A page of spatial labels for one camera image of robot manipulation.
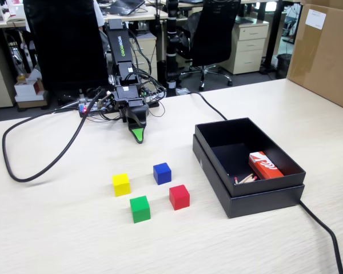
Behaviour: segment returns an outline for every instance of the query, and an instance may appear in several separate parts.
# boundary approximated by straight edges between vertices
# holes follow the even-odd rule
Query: green cube
[[[151,219],[150,206],[146,196],[130,199],[130,204],[134,223]]]

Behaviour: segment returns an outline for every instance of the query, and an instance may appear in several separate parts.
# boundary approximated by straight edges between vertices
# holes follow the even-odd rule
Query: box lid
[[[302,0],[303,5],[313,4],[323,7],[332,7],[334,9],[343,10],[343,0]]]

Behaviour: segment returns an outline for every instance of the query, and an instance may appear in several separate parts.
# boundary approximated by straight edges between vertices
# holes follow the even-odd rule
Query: paper
[[[321,30],[325,22],[325,17],[325,13],[310,9],[306,19],[306,24]]]

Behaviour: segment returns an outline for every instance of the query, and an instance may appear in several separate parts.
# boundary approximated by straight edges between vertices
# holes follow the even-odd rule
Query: open cardboard box
[[[193,151],[228,217],[294,206],[306,172],[249,118],[198,124]],[[283,177],[235,184],[255,174],[249,154],[263,151]]]

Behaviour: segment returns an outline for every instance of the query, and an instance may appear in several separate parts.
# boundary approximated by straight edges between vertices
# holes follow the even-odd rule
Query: black office chair
[[[189,46],[186,47],[180,43],[177,53],[187,59],[186,62],[191,62],[190,70],[183,72],[180,76],[201,73],[200,91],[204,90],[207,73],[223,75],[228,79],[228,86],[233,85],[230,76],[221,72],[209,71],[216,65],[209,68],[207,66],[221,63],[230,58],[232,30],[240,2],[241,0],[204,0],[204,7],[194,35],[184,28],[178,28],[188,38]],[[201,67],[201,69],[193,71],[192,67]]]
[[[43,85],[81,90],[109,83],[93,0],[24,0]]]

